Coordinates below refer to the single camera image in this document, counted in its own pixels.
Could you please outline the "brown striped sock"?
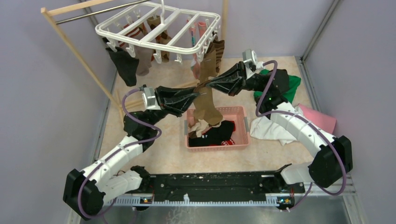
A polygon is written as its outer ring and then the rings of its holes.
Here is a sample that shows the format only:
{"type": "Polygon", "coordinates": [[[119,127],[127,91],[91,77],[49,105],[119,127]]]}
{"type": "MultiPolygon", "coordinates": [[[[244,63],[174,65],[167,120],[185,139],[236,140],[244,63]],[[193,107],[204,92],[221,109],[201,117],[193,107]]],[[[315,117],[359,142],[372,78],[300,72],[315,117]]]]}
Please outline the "brown striped sock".
{"type": "Polygon", "coordinates": [[[225,50],[225,41],[214,39],[213,45],[216,50],[216,72],[219,73],[222,57],[225,50]]]}

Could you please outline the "white plastic clip hanger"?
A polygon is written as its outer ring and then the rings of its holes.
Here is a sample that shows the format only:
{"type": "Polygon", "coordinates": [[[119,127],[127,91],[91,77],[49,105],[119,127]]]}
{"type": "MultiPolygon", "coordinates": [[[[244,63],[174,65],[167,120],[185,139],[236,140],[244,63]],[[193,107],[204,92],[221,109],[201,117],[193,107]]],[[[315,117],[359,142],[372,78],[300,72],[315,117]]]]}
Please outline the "white plastic clip hanger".
{"type": "Polygon", "coordinates": [[[176,55],[176,61],[182,63],[184,55],[193,55],[198,63],[202,62],[209,45],[215,39],[219,30],[221,16],[217,13],[180,9],[165,5],[164,1],[153,3],[148,0],[132,2],[122,7],[122,11],[111,16],[95,27],[98,35],[106,38],[108,46],[115,51],[115,47],[120,42],[127,44],[127,52],[131,57],[135,57],[135,46],[153,49],[153,57],[157,63],[162,63],[161,50],[168,51],[176,55]],[[183,25],[174,35],[171,35],[171,41],[166,44],[158,44],[155,38],[164,30],[168,30],[181,15],[188,17],[188,22],[183,25]],[[140,40],[127,37],[126,34],[137,28],[140,24],[147,22],[151,16],[159,16],[161,23],[140,40]],[[185,33],[190,33],[198,26],[198,19],[204,18],[206,31],[201,37],[192,39],[191,47],[179,47],[177,42],[184,37],[185,33]]]}

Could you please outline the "plain tan brown sock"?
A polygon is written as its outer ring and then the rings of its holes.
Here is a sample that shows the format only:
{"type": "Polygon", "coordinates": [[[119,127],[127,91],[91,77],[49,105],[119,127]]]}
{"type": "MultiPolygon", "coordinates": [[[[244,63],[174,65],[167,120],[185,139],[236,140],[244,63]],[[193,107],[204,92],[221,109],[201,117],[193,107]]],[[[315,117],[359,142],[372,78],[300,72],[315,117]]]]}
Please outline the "plain tan brown sock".
{"type": "Polygon", "coordinates": [[[207,81],[209,77],[216,77],[216,75],[216,49],[214,46],[210,46],[200,63],[199,83],[207,81]]]}

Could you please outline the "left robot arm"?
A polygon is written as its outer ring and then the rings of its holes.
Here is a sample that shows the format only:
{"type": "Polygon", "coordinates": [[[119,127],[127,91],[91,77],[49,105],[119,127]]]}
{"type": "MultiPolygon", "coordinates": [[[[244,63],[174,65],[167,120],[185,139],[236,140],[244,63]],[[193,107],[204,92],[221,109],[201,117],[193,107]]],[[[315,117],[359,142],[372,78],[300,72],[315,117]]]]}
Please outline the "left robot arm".
{"type": "Polygon", "coordinates": [[[121,175],[117,172],[162,135],[156,127],[160,120],[167,115],[181,117],[198,96],[195,87],[143,85],[126,93],[121,102],[127,117],[126,136],[102,158],[68,173],[63,201],[83,220],[90,220],[104,216],[104,205],[118,196],[132,190],[146,192],[150,181],[144,169],[133,168],[121,175]]]}

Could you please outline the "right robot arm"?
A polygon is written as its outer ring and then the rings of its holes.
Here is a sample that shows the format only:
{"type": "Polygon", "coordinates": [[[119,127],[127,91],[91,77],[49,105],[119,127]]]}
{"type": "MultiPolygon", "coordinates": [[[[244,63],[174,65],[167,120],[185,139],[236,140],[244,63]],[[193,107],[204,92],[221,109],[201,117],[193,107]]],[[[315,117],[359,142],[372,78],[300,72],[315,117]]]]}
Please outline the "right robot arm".
{"type": "Polygon", "coordinates": [[[346,188],[347,173],[353,168],[351,141],[346,136],[335,137],[317,127],[296,111],[282,95],[269,93],[273,82],[277,80],[277,61],[259,62],[255,68],[261,69],[268,64],[274,66],[269,77],[253,72],[247,62],[240,61],[223,74],[204,82],[203,86],[229,96],[235,96],[241,90],[261,91],[262,95],[256,104],[256,116],[270,117],[313,156],[311,163],[283,167],[280,176],[274,179],[277,191],[287,192],[295,183],[309,182],[327,194],[340,195],[346,188]]]}

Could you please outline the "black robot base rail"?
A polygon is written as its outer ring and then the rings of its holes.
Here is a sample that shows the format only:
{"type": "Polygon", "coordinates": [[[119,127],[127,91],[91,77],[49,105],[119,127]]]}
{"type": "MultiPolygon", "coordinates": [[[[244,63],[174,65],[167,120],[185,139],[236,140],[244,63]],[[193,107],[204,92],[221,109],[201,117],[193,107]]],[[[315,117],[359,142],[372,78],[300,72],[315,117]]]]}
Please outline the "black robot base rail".
{"type": "Polygon", "coordinates": [[[139,166],[132,170],[143,174],[142,186],[113,195],[115,205],[131,205],[138,209],[253,206],[289,211],[303,196],[327,195],[316,184],[286,184],[279,170],[184,174],[148,174],[139,166]]]}

